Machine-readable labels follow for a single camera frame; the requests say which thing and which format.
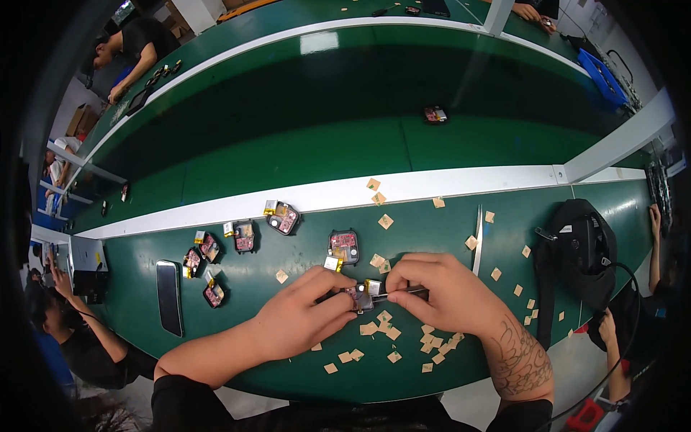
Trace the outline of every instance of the tattoo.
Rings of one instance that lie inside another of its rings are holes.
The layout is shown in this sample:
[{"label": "tattoo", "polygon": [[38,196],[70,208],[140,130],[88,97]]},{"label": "tattoo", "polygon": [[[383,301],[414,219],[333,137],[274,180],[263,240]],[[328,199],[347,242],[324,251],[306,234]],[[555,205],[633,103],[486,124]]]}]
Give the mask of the tattoo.
[{"label": "tattoo", "polygon": [[500,395],[517,395],[542,386],[552,378],[552,363],[528,330],[506,316],[504,331],[496,342],[501,358],[494,366],[494,385]]}]

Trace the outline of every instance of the black bag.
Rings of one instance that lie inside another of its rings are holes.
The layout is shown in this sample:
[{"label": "black bag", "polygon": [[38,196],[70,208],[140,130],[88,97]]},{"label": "black bag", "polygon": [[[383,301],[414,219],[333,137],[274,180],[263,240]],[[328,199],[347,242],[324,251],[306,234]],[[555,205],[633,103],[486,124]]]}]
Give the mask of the black bag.
[{"label": "black bag", "polygon": [[578,299],[604,311],[616,286],[616,237],[605,219],[587,201],[567,200],[545,230],[534,253],[539,279],[538,341],[551,343],[554,283],[561,282]]}]

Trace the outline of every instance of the smartphone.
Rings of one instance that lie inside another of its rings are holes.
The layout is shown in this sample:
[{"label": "smartphone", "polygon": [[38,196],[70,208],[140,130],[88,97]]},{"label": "smartphone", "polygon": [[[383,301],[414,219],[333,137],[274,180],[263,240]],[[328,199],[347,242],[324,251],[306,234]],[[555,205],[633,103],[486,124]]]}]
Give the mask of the smartphone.
[{"label": "smartphone", "polygon": [[182,311],[180,309],[180,272],[170,261],[156,261],[156,288],[161,326],[177,337],[182,337]]}]

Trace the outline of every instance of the man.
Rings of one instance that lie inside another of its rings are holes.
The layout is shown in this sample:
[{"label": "man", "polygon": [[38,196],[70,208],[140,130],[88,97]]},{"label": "man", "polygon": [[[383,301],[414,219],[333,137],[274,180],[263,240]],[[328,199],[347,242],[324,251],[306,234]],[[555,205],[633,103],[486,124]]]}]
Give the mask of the man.
[{"label": "man", "polygon": [[134,69],[113,89],[108,97],[111,104],[116,103],[127,88],[140,79],[154,64],[180,47],[180,42],[173,33],[157,19],[139,17],[110,37],[98,37],[93,44],[92,52],[82,64],[82,73],[89,80],[93,71],[113,61],[113,57],[122,53]]},{"label": "man", "polygon": [[[429,289],[429,302],[404,291],[410,281]],[[238,421],[226,411],[214,389],[244,370],[303,353],[355,319],[346,293],[315,302],[330,290],[355,283],[341,273],[312,267],[249,321],[163,355],[154,372],[153,429],[476,431],[452,420],[436,397],[358,407],[294,404]],[[546,430],[540,428],[549,422],[554,401],[547,353],[499,297],[453,255],[406,254],[389,273],[386,291],[389,301],[422,322],[480,339],[501,397],[487,431]]]},{"label": "man", "polygon": [[[653,247],[648,287],[652,296],[642,297],[641,309],[638,310],[639,294],[631,289],[629,282],[612,299],[604,314],[596,313],[593,316],[591,322],[598,325],[588,325],[587,329],[593,343],[607,353],[608,370],[614,367],[623,351],[630,346],[626,357],[622,358],[609,378],[608,399],[611,402],[619,402],[635,393],[644,378],[651,375],[648,371],[654,365],[666,333],[667,310],[679,300],[679,293],[672,287],[675,282],[674,268],[670,275],[672,280],[661,279],[661,216],[657,204],[650,206],[649,213]],[[638,326],[634,334],[636,320]]]},{"label": "man", "polygon": [[[53,265],[50,252],[48,258],[55,288],[47,288],[40,281],[27,282],[29,317],[37,331],[55,338],[70,370],[81,380],[107,389],[124,388],[139,375],[153,379],[156,360],[101,324],[86,304],[72,295],[69,276]],[[56,293],[71,308],[61,303]]]},{"label": "man", "polygon": [[[82,146],[82,142],[78,138],[66,136],[57,138],[55,145],[63,149],[69,154],[76,154],[77,150]],[[72,176],[73,169],[70,169],[70,161],[57,155],[54,151],[46,150],[46,159],[44,160],[44,176],[50,176],[50,182],[55,187],[64,186],[69,180],[68,176]],[[46,191],[46,198],[51,195],[53,191]]]},{"label": "man", "polygon": [[[559,18],[559,0],[515,0],[511,11],[526,21],[537,23],[549,35],[557,31],[555,21]],[[551,24],[546,26],[543,19]]]}]

